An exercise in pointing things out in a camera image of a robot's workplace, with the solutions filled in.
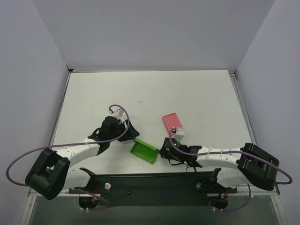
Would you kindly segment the green paper box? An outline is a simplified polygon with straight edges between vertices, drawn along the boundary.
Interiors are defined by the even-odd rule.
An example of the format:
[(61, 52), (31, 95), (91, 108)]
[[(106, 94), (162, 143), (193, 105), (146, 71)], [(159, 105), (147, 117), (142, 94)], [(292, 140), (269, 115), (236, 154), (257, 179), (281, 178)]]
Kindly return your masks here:
[(134, 139), (134, 145), (130, 151), (133, 155), (153, 164), (158, 156), (159, 149), (138, 139)]

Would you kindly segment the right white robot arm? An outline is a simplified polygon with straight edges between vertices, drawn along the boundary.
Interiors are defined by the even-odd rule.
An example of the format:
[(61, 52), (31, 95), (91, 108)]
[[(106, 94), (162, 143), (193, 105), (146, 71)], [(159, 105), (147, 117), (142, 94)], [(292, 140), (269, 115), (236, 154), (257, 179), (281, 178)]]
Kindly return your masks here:
[(175, 160), (192, 168), (216, 167), (217, 184), (224, 188), (252, 184), (272, 191), (275, 186), (279, 160), (252, 143), (237, 149), (214, 149), (201, 145), (187, 146), (165, 138), (159, 150), (162, 158)]

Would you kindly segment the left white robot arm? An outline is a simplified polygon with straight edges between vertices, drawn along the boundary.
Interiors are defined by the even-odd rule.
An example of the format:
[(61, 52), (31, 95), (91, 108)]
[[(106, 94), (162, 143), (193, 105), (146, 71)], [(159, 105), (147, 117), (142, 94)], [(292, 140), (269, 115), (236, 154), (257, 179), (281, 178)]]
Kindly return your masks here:
[(46, 148), (25, 178), (25, 184), (37, 191), (47, 200), (54, 199), (62, 190), (80, 187), (90, 193), (96, 188), (96, 181), (88, 171), (72, 170), (79, 162), (97, 156), (107, 150), (111, 140), (119, 142), (134, 140), (139, 132), (129, 120), (107, 116), (101, 127), (79, 145), (58, 150)]

